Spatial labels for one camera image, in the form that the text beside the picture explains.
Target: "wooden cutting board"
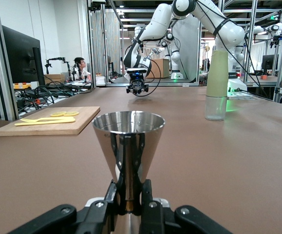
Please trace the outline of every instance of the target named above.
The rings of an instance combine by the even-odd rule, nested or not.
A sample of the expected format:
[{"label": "wooden cutting board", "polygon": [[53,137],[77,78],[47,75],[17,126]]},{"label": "wooden cutting board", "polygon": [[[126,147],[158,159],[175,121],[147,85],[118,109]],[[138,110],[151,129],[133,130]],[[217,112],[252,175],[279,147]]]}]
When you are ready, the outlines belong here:
[{"label": "wooden cutting board", "polygon": [[77,135],[100,111],[99,106],[86,107],[55,107],[45,108],[26,118],[38,119],[42,117],[50,117],[52,113],[58,111],[78,111],[79,115],[73,116],[76,121],[72,123],[53,123],[42,125],[15,126],[15,123],[23,123],[17,120],[0,128],[0,137],[5,136],[38,136],[38,135]]}]

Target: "brown table surface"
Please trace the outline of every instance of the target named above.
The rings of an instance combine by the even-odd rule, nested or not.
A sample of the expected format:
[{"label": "brown table surface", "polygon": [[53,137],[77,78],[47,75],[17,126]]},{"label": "brown table surface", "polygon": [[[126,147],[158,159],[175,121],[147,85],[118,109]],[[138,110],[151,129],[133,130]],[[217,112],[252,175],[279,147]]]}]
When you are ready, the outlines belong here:
[{"label": "brown table surface", "polygon": [[[154,197],[173,210],[195,206],[233,233],[282,233],[282,104],[228,100],[225,120],[208,121],[205,92],[159,87],[142,98],[125,87],[97,88],[53,107],[161,115],[166,126],[148,174]],[[0,233],[59,204],[80,210],[110,181],[92,123],[77,136],[0,137]]]}]

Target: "camera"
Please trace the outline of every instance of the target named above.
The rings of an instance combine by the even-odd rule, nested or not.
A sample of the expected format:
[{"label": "camera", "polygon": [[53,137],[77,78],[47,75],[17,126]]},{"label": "camera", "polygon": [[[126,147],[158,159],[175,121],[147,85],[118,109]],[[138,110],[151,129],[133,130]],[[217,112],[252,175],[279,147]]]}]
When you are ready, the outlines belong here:
[{"label": "camera", "polygon": [[147,69],[144,67],[137,67],[137,68],[128,68],[127,69],[128,74],[133,74],[133,73],[147,73]]},{"label": "camera", "polygon": [[106,4],[106,1],[105,0],[91,0],[91,3],[94,4],[94,5]]}]

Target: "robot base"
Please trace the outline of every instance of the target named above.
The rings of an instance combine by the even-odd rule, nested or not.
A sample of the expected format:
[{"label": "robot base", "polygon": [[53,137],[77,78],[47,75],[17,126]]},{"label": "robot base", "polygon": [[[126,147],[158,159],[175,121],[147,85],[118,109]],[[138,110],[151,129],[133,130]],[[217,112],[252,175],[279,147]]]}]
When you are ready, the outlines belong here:
[{"label": "robot base", "polygon": [[241,89],[247,91],[247,86],[240,79],[229,79],[228,81],[228,99],[252,99],[253,96],[246,93],[241,92],[233,92],[232,90]]},{"label": "robot base", "polygon": [[180,72],[173,72],[171,74],[171,79],[184,79],[183,75]]}]

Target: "conical metal cup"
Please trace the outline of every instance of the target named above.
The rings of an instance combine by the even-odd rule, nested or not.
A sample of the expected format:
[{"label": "conical metal cup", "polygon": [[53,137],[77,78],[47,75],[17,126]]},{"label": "conical metal cup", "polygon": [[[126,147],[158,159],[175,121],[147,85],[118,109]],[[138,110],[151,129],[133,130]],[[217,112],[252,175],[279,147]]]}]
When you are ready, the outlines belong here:
[{"label": "conical metal cup", "polygon": [[141,214],[142,184],[164,125],[161,116],[143,111],[108,113],[93,120],[120,196],[119,214]]}]

